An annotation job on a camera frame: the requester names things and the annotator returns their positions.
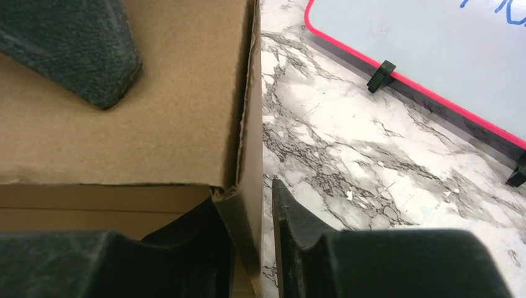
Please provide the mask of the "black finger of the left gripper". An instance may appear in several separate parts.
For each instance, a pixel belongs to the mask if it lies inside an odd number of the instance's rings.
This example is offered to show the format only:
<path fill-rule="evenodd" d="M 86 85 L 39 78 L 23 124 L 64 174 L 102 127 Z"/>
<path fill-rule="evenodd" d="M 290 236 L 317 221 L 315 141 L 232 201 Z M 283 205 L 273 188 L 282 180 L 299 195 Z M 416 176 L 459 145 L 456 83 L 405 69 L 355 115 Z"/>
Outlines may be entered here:
<path fill-rule="evenodd" d="M 142 66 L 122 1 L 1 1 L 1 53 L 102 110 Z"/>

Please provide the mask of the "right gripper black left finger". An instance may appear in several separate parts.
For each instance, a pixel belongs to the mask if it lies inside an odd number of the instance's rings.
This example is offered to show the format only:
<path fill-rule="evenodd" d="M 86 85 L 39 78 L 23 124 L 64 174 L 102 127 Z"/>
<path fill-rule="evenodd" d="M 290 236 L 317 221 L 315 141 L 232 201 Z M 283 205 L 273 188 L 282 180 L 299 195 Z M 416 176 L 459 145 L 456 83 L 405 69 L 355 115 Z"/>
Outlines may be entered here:
<path fill-rule="evenodd" d="M 2 297 L 231 297 L 235 252 L 211 199 L 132 240 L 112 230 L 3 232 Z"/>

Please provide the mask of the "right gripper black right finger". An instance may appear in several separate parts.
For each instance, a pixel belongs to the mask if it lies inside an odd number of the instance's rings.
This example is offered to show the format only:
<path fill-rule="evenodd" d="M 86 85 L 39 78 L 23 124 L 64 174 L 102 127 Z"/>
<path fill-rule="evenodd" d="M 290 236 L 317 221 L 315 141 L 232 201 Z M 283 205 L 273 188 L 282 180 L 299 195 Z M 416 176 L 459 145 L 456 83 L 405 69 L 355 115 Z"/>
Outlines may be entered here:
<path fill-rule="evenodd" d="M 336 230 L 272 181 L 280 297 L 510 297 L 486 247 L 455 229 Z"/>

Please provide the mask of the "brown cardboard box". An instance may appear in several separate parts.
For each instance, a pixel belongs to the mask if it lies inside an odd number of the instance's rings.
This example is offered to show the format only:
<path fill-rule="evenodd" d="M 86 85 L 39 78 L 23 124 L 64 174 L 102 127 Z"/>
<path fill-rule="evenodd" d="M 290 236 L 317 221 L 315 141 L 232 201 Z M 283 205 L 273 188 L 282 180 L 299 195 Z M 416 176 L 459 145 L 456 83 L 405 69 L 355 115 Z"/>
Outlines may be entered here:
<path fill-rule="evenodd" d="M 213 196 L 261 294 L 257 1 L 125 1 L 143 65 L 101 111 L 1 56 L 1 230 L 141 239 Z"/>

